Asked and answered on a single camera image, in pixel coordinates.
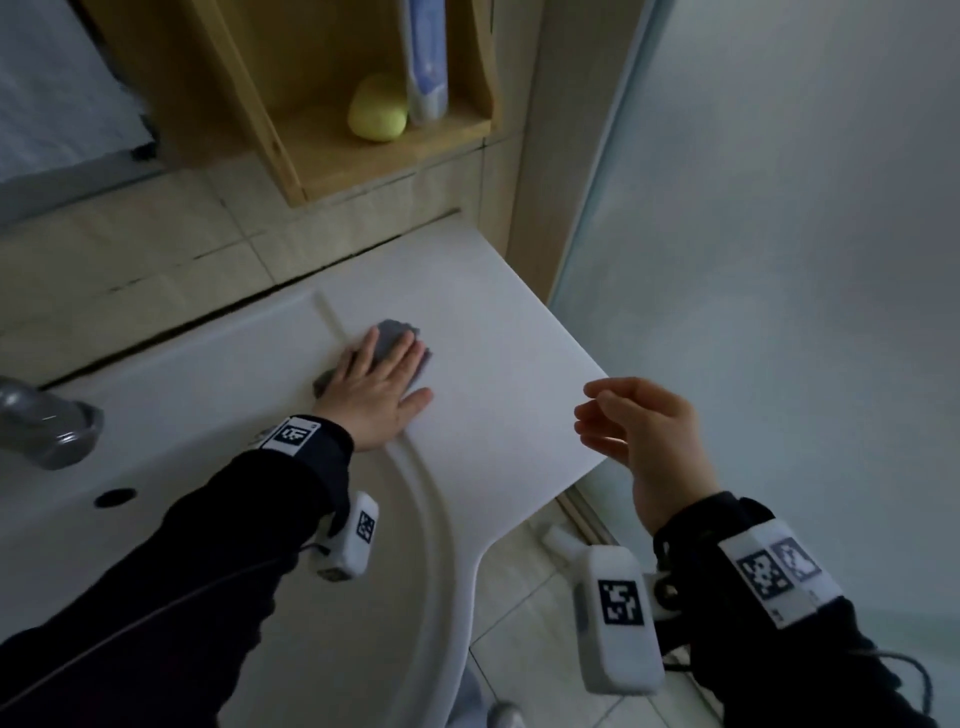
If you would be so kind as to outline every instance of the left hand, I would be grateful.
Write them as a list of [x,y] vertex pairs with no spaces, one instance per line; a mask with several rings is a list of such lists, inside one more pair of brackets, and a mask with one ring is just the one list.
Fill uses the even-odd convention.
[[433,392],[426,387],[403,397],[426,351],[423,342],[407,331],[372,367],[379,334],[377,327],[367,331],[355,356],[352,348],[344,351],[333,379],[311,411],[349,432],[357,451],[393,440],[433,400]]

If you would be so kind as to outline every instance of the drain hole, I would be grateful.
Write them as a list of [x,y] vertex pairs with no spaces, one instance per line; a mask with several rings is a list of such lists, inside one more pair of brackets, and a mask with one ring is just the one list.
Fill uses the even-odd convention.
[[123,505],[135,497],[136,491],[133,488],[116,488],[112,491],[101,493],[97,496],[97,499],[93,501],[93,504],[97,506],[97,508],[116,508],[118,505]]

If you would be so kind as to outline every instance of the hand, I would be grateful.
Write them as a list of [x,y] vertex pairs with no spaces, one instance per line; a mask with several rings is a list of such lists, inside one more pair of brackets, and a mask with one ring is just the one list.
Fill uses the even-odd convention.
[[653,535],[688,505],[720,493],[693,405],[648,379],[597,379],[573,410],[580,442],[630,468],[634,507]]
[[312,410],[316,417],[349,432],[358,451],[393,440],[433,400],[433,392],[425,387],[401,399],[423,358],[423,342],[407,331],[371,368],[379,333],[377,327],[371,328],[358,351],[344,351],[333,379]]

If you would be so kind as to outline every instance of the yellow soap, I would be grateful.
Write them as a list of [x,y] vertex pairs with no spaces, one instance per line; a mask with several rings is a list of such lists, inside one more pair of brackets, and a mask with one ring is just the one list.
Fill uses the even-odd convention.
[[347,126],[362,139],[393,141],[407,126],[407,89],[389,73],[373,73],[357,86]]

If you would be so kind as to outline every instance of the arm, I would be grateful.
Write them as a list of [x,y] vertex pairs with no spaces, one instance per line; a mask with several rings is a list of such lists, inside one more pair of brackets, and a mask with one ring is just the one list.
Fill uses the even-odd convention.
[[372,367],[375,332],[355,357],[345,352],[311,415],[303,416],[321,426],[296,455],[238,455],[178,500],[150,539],[72,604],[0,645],[0,705],[153,610],[234,571],[278,560],[98,648],[0,714],[0,722],[215,723],[297,550],[323,515],[348,510],[354,447],[379,447],[430,402],[429,390],[401,399],[423,345],[401,339]]
[[773,514],[721,492],[687,401],[633,377],[584,391],[593,399],[577,408],[575,427],[585,445],[632,471],[637,514],[689,624],[693,675],[724,704],[726,725],[935,725],[878,659],[851,654],[874,645],[838,593],[778,628],[721,548]]

